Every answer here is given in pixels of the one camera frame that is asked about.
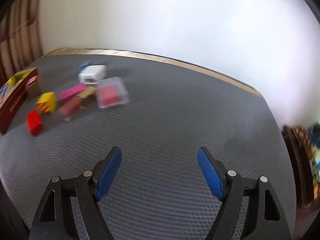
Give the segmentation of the red gold toffee tin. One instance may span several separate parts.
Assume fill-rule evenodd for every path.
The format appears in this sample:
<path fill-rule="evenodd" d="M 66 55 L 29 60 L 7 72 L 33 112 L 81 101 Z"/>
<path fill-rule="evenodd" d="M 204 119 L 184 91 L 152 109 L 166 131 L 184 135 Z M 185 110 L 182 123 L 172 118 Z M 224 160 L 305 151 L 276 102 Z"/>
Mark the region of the red gold toffee tin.
<path fill-rule="evenodd" d="M 1 135 L 5 135 L 17 111 L 27 98 L 26 86 L 38 75 L 36 67 L 13 75 L 3 86 L 1 93 Z"/>

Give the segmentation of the small red white box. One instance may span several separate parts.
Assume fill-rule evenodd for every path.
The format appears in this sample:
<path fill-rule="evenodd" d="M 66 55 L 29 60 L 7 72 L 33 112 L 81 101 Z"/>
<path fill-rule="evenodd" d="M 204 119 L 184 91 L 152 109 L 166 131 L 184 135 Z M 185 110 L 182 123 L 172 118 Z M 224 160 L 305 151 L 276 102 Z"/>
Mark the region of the small red white box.
<path fill-rule="evenodd" d="M 28 98 L 35 98 L 42 93 L 41 83 L 39 75 L 33 76 L 25 85 L 25 90 L 28 94 Z"/>

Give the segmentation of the magenta rectangular block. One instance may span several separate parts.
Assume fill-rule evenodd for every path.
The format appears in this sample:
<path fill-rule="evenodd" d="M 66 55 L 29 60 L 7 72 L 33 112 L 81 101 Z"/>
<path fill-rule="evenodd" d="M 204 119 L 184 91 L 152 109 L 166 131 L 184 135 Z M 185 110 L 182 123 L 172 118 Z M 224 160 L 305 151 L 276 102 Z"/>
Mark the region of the magenta rectangular block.
<path fill-rule="evenodd" d="M 76 94 L 79 94 L 85 89 L 86 89 L 86 86 L 83 83 L 80 83 L 76 86 L 66 89 L 59 94 L 59 101 L 65 102 L 71 99 L 72 97 L 76 96 Z"/>

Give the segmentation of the yellow red striped block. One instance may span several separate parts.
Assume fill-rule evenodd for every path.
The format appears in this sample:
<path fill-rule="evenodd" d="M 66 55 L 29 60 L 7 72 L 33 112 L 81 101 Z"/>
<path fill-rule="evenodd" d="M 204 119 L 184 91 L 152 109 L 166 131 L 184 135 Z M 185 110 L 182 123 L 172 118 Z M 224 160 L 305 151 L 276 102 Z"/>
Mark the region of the yellow red striped block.
<path fill-rule="evenodd" d="M 57 98 L 54 92 L 44 93 L 40 96 L 37 103 L 37 108 L 43 114 L 52 114 L 57 108 Z"/>

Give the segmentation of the small blue patterned block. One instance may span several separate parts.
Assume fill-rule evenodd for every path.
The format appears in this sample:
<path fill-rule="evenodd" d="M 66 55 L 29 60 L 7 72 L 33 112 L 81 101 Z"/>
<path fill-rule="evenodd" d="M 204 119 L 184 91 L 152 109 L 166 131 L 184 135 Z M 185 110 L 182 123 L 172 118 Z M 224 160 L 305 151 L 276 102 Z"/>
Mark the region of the small blue patterned block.
<path fill-rule="evenodd" d="M 79 65 L 79 69 L 82 71 L 83 69 L 85 69 L 87 66 L 90 66 L 90 65 L 91 65 L 91 61 L 85 61 Z"/>

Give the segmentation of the red rectangular block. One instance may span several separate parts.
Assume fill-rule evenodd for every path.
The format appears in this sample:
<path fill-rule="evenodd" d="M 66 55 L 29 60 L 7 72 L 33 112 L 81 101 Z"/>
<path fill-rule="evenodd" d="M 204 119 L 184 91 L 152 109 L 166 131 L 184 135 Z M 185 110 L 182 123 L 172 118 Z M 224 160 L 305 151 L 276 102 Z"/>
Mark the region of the red rectangular block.
<path fill-rule="evenodd" d="M 35 137 L 44 130 L 40 114 L 36 109 L 32 110 L 26 117 L 27 128 L 29 133 Z"/>

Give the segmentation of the white power adapter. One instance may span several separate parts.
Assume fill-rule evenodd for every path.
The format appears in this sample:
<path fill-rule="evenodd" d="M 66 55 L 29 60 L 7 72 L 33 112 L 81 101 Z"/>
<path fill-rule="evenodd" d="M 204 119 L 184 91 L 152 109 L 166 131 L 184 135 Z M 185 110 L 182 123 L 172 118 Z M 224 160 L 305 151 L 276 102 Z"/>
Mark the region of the white power adapter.
<path fill-rule="evenodd" d="M 103 80 L 107 76 L 106 65 L 90 65 L 79 73 L 79 82 L 84 85 L 96 85 L 99 80 Z"/>

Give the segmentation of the dark wooden side furniture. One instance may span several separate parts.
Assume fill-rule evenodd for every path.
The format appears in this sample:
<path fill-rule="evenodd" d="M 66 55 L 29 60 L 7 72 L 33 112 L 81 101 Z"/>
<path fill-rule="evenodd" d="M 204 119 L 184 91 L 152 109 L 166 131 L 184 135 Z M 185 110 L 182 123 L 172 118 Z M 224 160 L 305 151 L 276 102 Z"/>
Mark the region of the dark wooden side furniture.
<path fill-rule="evenodd" d="M 296 221 L 293 239 L 309 239 L 319 222 L 319 141 L 303 127 L 284 126 L 296 185 Z"/>

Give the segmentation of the gold cap lip gloss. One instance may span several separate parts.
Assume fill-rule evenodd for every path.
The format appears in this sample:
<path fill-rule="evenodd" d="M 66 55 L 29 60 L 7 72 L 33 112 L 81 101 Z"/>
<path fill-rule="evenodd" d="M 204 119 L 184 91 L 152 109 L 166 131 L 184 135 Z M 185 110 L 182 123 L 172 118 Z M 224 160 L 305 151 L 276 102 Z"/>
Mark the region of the gold cap lip gloss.
<path fill-rule="evenodd" d="M 63 118 L 63 120 L 71 120 L 73 116 L 77 114 L 80 109 L 83 109 L 89 105 L 94 99 L 97 88 L 94 86 L 86 86 L 86 89 L 76 94 L 76 96 L 71 99 L 62 102 L 58 113 Z"/>

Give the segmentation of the clear box with red item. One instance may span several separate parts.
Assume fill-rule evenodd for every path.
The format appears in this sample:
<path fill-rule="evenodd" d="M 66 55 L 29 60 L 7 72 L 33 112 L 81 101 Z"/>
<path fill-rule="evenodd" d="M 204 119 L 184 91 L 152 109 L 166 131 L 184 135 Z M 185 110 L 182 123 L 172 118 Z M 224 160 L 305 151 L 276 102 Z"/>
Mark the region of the clear box with red item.
<path fill-rule="evenodd" d="M 127 89 L 120 77 L 99 80 L 96 100 L 99 108 L 123 105 L 129 102 Z"/>

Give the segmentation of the brown curtain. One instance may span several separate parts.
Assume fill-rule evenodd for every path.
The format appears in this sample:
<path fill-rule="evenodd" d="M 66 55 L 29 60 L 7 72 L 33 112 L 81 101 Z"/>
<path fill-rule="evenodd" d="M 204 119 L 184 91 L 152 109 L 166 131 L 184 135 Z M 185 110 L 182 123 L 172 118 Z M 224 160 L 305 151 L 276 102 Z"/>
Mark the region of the brown curtain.
<path fill-rule="evenodd" d="M 40 0 L 1 4 L 1 84 L 43 55 Z"/>

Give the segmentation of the grey mesh mat gold trim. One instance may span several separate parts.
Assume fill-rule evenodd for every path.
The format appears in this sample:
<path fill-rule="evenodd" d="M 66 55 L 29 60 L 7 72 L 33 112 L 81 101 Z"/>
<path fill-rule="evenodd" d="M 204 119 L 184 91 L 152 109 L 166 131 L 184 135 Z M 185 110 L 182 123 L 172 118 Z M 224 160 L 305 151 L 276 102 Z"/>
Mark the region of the grey mesh mat gold trim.
<path fill-rule="evenodd" d="M 68 121 L 45 115 L 36 137 L 26 127 L 36 100 L 23 103 L 1 136 L 1 182 L 27 226 L 53 176 L 77 177 L 117 146 L 122 162 L 99 204 L 114 238 L 204 239 L 220 207 L 197 162 L 204 146 L 244 177 L 267 176 L 294 227 L 290 158 L 263 97 L 202 71 L 131 57 L 51 54 L 33 67 L 45 92 L 60 93 L 78 83 L 85 61 L 107 65 L 129 101 L 91 101 Z"/>

